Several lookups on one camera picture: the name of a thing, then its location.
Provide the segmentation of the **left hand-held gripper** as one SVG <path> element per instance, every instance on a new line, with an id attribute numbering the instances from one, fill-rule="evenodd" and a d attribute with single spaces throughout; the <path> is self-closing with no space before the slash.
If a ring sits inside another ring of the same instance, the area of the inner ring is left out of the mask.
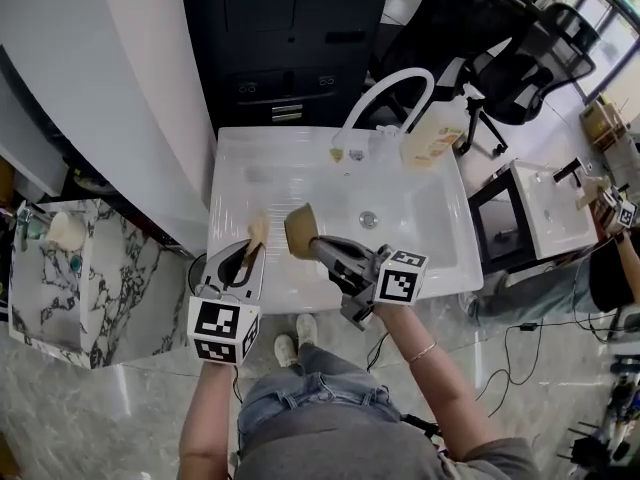
<path id="1" fill-rule="evenodd" d="M 245 258 L 249 244 L 212 256 L 189 299 L 187 337 L 202 361 L 240 366 L 256 341 L 266 249 L 260 244 Z"/>

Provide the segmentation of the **yellow sponge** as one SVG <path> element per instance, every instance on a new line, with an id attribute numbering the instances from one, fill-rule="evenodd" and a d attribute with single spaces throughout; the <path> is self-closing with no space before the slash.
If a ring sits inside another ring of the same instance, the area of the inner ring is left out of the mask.
<path id="1" fill-rule="evenodd" d="M 245 254 L 244 263 L 248 265 L 252 254 L 262 245 L 267 243 L 270 229 L 270 219 L 265 210 L 259 210 L 251 218 L 248 225 L 249 245 Z"/>

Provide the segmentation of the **brown bowl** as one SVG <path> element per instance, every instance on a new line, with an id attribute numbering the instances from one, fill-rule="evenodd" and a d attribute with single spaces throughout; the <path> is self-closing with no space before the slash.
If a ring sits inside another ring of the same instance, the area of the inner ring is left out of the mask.
<path id="1" fill-rule="evenodd" d="M 284 220 L 288 249 L 299 260 L 316 261 L 311 242 L 319 236 L 313 209 L 309 203 L 291 211 Z"/>

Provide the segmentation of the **person's right forearm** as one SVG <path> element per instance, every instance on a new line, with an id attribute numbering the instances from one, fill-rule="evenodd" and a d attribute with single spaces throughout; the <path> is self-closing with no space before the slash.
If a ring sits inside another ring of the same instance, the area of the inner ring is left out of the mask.
<path id="1" fill-rule="evenodd" d="M 472 450 L 502 437 L 475 400 L 462 371 L 411 307 L 378 304 L 374 313 L 406 361 L 454 459 L 462 460 Z"/>

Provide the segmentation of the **black waste bin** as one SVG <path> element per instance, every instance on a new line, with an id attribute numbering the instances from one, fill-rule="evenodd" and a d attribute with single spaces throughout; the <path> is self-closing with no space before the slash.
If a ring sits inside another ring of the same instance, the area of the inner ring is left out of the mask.
<path id="1" fill-rule="evenodd" d="M 207 263 L 207 253 L 204 252 L 195 258 L 189 266 L 187 273 L 188 286 L 191 292 L 195 291 L 196 286 L 200 283 L 203 271 Z"/>

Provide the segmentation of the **person's white shoe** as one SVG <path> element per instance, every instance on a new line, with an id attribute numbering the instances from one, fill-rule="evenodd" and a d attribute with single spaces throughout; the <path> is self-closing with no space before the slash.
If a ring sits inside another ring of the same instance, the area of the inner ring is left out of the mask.
<path id="1" fill-rule="evenodd" d="M 296 334 L 299 346 L 309 344 L 315 346 L 318 340 L 317 323 L 312 314 L 298 314 L 296 318 Z"/>
<path id="2" fill-rule="evenodd" d="M 280 334 L 274 341 L 274 354 L 281 368 L 288 368 L 298 362 L 296 346 L 287 334 Z"/>

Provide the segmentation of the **person's left white shoe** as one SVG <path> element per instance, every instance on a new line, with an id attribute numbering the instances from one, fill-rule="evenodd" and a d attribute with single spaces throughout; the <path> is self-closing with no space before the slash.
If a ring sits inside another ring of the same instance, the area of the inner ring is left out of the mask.
<path id="1" fill-rule="evenodd" d="M 298 362 L 296 346 L 287 334 L 280 334 L 274 341 L 274 354 L 281 368 L 288 368 Z"/>

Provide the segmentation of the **person's blue jeans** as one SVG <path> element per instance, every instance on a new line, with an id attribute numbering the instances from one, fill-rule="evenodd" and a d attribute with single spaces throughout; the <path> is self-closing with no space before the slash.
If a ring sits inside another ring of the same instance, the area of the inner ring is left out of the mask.
<path id="1" fill-rule="evenodd" d="M 288 413 L 301 416 L 306 409 L 355 409 L 375 421 L 400 420 L 388 390 L 371 374 L 305 343 L 293 365 L 261 378 L 245 396 L 237 420 L 239 454 L 266 440 L 271 419 Z"/>

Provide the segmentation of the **white gooseneck faucet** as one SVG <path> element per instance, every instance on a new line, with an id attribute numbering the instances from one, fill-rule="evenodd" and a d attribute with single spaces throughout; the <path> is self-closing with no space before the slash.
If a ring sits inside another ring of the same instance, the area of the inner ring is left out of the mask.
<path id="1" fill-rule="evenodd" d="M 428 71 L 427 69 L 412 67 L 412 68 L 406 68 L 400 71 L 396 71 L 395 73 L 392 73 L 384 77 L 381 81 L 377 82 L 372 88 L 367 90 L 352 108 L 342 128 L 332 138 L 330 149 L 331 148 L 342 149 L 343 158 L 344 158 L 345 151 L 346 151 L 346 144 L 347 144 L 347 141 L 350 139 L 351 130 L 353 129 L 358 118 L 361 116 L 364 110 L 371 103 L 373 103 L 374 100 L 379 95 L 381 95 L 386 89 L 392 88 L 395 84 L 411 78 L 423 79 L 425 81 L 425 88 L 418 102 L 414 106 L 413 110 L 404 119 L 402 126 L 396 132 L 396 135 L 402 138 L 408 132 L 409 127 L 418 118 L 418 116 L 420 115 L 421 111 L 424 109 L 424 107 L 428 103 L 434 91 L 434 88 L 435 88 L 434 77 L 431 74 L 431 72 Z"/>

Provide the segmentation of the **small white sink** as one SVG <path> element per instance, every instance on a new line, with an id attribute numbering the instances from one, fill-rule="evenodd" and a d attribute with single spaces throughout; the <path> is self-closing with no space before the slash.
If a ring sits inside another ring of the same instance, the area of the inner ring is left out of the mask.
<path id="1" fill-rule="evenodd" d="M 596 227 L 588 206 L 577 209 L 582 192 L 569 175 L 554 180 L 556 168 L 513 160 L 514 178 L 538 260 L 595 245 Z"/>

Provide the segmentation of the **tall black machine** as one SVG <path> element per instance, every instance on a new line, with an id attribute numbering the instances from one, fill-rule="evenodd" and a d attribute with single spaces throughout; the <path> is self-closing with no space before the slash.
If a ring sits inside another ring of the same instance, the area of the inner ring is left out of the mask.
<path id="1" fill-rule="evenodd" d="M 340 127 L 386 0 L 183 0 L 212 125 Z"/>

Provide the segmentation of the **black faucet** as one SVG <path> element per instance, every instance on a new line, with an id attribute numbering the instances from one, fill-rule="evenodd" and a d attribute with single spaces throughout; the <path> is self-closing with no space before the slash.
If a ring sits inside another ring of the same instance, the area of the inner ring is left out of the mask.
<path id="1" fill-rule="evenodd" d="M 559 169 L 553 174 L 553 180 L 556 184 L 560 183 L 569 175 L 574 175 L 577 170 L 584 169 L 585 166 L 579 157 L 574 158 L 567 165 Z"/>

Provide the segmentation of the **black mesh office chair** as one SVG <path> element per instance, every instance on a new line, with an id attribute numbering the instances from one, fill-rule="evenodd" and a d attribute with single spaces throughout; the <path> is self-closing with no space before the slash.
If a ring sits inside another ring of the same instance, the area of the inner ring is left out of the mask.
<path id="1" fill-rule="evenodd" d="M 508 145 L 493 122 L 521 126 L 534 120 L 549 93 L 595 70 L 589 52 L 599 39 L 576 9 L 554 3 L 499 53 L 470 61 L 470 83 L 481 98 L 470 102 L 469 132 L 482 121 L 498 140 L 493 155 L 502 155 Z"/>

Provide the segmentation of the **beige scrubbing stick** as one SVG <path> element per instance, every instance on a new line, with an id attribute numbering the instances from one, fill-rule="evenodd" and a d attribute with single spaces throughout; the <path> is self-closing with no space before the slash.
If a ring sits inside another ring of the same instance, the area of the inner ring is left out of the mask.
<path id="1" fill-rule="evenodd" d="M 611 182 L 607 176 L 579 176 L 580 188 L 583 194 L 576 201 L 576 209 L 581 210 L 589 206 L 599 197 L 599 194 L 610 188 Z"/>

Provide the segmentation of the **black sink frame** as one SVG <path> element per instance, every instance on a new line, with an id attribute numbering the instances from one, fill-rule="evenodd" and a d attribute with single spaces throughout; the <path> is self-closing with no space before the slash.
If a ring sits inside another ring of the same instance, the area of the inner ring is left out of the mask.
<path id="1" fill-rule="evenodd" d="M 481 208 L 502 192 L 508 195 L 508 203 L 514 214 L 515 228 L 511 232 L 501 230 L 499 234 L 502 239 L 506 240 L 509 240 L 510 236 L 514 236 L 515 245 L 508 252 L 494 254 L 490 251 L 490 244 L 495 243 L 497 232 L 493 234 L 487 232 L 482 219 Z M 537 261 L 523 201 L 518 193 L 515 177 L 509 169 L 472 195 L 468 199 L 468 206 L 475 228 L 482 272 L 485 275 L 501 270 L 506 270 L 510 273 L 518 272 L 531 267 Z"/>

